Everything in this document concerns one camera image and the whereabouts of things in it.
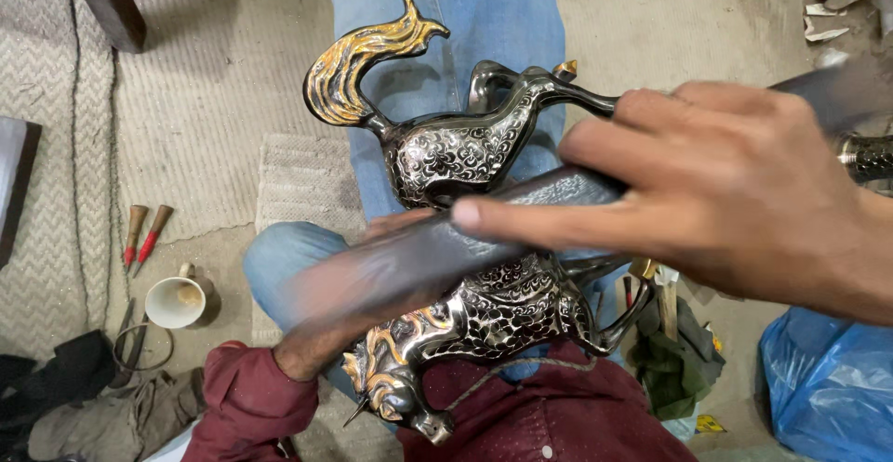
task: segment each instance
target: chisel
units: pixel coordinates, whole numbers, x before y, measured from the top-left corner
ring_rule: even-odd
[[[158,207],[158,213],[155,214],[155,221],[152,221],[152,228],[150,228],[149,234],[146,235],[146,241],[143,242],[143,246],[140,248],[140,257],[137,258],[137,268],[133,271],[133,277],[137,277],[137,273],[143,266],[143,262],[146,261],[146,258],[149,258],[149,255],[155,248],[155,241],[158,240],[158,236],[162,233],[164,225],[167,224],[167,220],[171,217],[172,213],[173,207],[168,207],[167,205]]]

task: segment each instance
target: horse tail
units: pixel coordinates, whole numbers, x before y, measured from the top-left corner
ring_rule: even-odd
[[[360,80],[382,60],[425,54],[431,36],[449,37],[441,23],[424,19],[413,0],[398,20],[355,29],[341,36],[307,71],[304,100],[311,113],[331,125],[367,127],[381,137],[384,115],[360,91]],[[378,117],[378,121],[369,121]]]

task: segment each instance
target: horse figurine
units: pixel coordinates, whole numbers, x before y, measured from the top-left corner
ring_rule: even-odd
[[[382,60],[424,54],[432,36],[449,37],[448,29],[419,14],[413,0],[403,1],[400,19],[361,27],[331,45],[307,72],[304,98],[322,121],[375,133],[391,187],[407,209],[445,209],[462,195],[499,187],[549,105],[569,102],[612,115],[616,98],[569,83],[575,61],[552,72],[534,66],[517,73],[482,60],[473,70],[466,113],[390,121],[360,91],[363,75]],[[466,276],[434,305],[374,327],[345,353],[343,367],[360,403],[348,422],[369,409],[441,444],[452,434],[452,420],[424,398],[421,375],[431,364],[449,358],[494,364],[557,338],[569,338],[591,355],[609,355],[651,292],[643,288],[631,309],[596,331],[597,314],[577,285],[627,261],[604,257],[565,269],[553,254],[527,254]]]
[[[443,209],[461,194],[498,187],[547,106],[569,102],[593,114],[613,113],[617,98],[568,83],[576,77],[573,60],[557,66],[555,74],[536,66],[516,73],[482,60],[472,72],[467,113],[395,124],[366,99],[359,81],[376,62],[422,55],[432,36],[449,37],[448,29],[419,15],[413,0],[403,1],[402,18],[361,27],[329,47],[307,72],[304,98],[321,121],[375,133],[394,194],[407,209]],[[497,104],[504,88],[508,96]]]

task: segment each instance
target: blue denim cloth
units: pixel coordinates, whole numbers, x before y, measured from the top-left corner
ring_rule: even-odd
[[[451,31],[448,40],[435,37],[420,57],[376,64],[361,84],[363,93],[392,121],[441,112],[463,111],[474,66],[495,60],[522,71],[531,65],[551,69],[564,62],[564,24],[555,0],[415,0],[423,17],[439,20]],[[332,0],[335,36],[371,24],[398,19],[402,0]],[[544,110],[536,131],[509,171],[518,181],[557,167],[555,147],[564,130],[564,106]],[[400,213],[385,172],[378,139],[372,132],[348,128],[351,164],[356,174],[366,219]],[[341,236],[310,223],[279,223],[265,229],[251,244],[244,262],[254,298],[271,319],[288,331],[294,322],[279,290],[286,279],[322,258],[346,248]],[[594,287],[584,291],[590,305]],[[607,296],[601,323],[617,317],[614,296]],[[519,357],[545,356],[548,344],[529,348]],[[511,366],[500,374],[518,382],[536,373],[539,365]],[[347,375],[339,366],[326,372],[338,389],[353,398]]]

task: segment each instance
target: person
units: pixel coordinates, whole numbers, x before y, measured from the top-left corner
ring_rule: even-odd
[[[370,71],[363,90],[389,118],[463,110],[459,91],[468,90],[480,59],[509,68],[564,61],[554,0],[416,2],[453,34],[449,42],[432,41],[424,56]],[[336,34],[402,12],[399,0],[333,4]],[[519,27],[528,30],[519,34]],[[513,44],[499,43],[506,41]],[[587,119],[564,137],[563,126],[561,108],[543,112],[512,177],[524,180],[563,161],[626,181],[629,193],[597,207],[463,198],[452,209],[455,224],[475,235],[553,250],[602,248],[653,257],[732,295],[893,323],[893,295],[882,278],[893,259],[886,246],[893,203],[849,180],[804,101],[765,89],[690,82],[670,94],[629,91],[611,120]],[[348,135],[369,235],[425,215],[394,214],[401,208],[377,140],[356,128]],[[286,336],[273,349],[228,342],[208,354],[208,410],[184,460],[280,459],[276,439],[307,428],[320,375],[353,398],[349,378],[332,364],[341,351],[374,324],[439,295],[421,293],[322,331],[295,327],[280,287],[346,248],[335,232],[306,222],[278,223],[254,239],[245,274],[254,298]],[[454,432],[443,446],[398,430],[406,460],[695,460],[648,414],[641,387],[616,363],[590,361],[568,341],[525,355],[558,364],[513,366],[479,384],[452,410]],[[433,407],[445,408],[486,373],[463,361],[438,363],[425,376],[426,396]]]

